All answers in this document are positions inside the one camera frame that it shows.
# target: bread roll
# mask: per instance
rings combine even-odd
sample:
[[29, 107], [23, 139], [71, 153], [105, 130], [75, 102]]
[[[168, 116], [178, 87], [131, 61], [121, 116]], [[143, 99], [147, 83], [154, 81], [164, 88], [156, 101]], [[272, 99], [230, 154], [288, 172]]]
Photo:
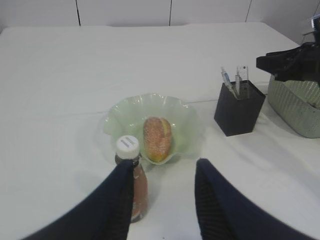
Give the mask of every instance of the bread roll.
[[144, 122], [144, 150], [152, 161], [161, 162], [168, 156], [171, 141], [171, 126], [165, 118], [149, 117]]

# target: ruffled glass bowl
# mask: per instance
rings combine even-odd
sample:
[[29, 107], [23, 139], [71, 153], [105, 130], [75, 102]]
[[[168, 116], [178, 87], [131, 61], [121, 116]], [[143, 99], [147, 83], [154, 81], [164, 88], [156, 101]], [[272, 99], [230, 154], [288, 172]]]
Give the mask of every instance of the ruffled glass bowl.
[[[170, 152], [161, 162], [152, 161], [145, 152], [143, 126], [149, 117], [165, 118], [171, 124]], [[128, 97], [114, 105], [108, 111], [103, 130], [111, 136], [113, 148], [121, 136], [135, 136], [141, 155], [152, 164], [162, 165], [176, 155], [198, 157], [204, 125], [192, 106], [178, 98], [153, 93]]]

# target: brown liquid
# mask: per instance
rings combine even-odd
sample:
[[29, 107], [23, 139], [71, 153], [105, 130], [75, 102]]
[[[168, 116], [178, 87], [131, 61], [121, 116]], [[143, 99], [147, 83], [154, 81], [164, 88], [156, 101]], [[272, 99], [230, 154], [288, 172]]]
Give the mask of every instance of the brown liquid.
[[[138, 156], [133, 161], [139, 162], [140, 157]], [[119, 164], [121, 161], [122, 159], [116, 155], [116, 164]], [[144, 217], [148, 208], [148, 180], [140, 163], [133, 170], [133, 191], [131, 222], [135, 223]]]

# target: pen holder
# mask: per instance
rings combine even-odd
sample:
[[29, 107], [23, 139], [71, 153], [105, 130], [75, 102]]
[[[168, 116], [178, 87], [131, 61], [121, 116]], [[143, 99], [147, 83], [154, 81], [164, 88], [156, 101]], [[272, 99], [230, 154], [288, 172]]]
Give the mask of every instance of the pen holder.
[[249, 80], [240, 82], [238, 98], [223, 83], [214, 120], [228, 136], [251, 133], [266, 96]]

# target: bottle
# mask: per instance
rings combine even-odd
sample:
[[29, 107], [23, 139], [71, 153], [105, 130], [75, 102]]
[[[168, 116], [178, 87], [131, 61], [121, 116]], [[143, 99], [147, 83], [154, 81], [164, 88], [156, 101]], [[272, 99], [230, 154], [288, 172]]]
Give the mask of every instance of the bottle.
[[134, 136], [122, 136], [116, 141], [115, 163], [130, 159], [134, 167], [132, 223], [141, 220], [148, 208], [148, 181], [140, 163], [141, 158], [139, 141]]

